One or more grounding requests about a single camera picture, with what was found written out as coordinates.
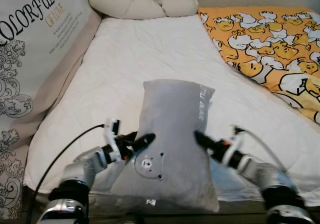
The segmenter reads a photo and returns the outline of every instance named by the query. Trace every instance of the cartoon print blanket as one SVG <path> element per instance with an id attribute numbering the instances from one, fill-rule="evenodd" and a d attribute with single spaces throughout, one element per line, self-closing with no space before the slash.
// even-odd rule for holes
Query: cartoon print blanket
<path id="1" fill-rule="evenodd" d="M 202 8 L 225 62 L 320 124 L 320 15 L 301 7 Z"/>

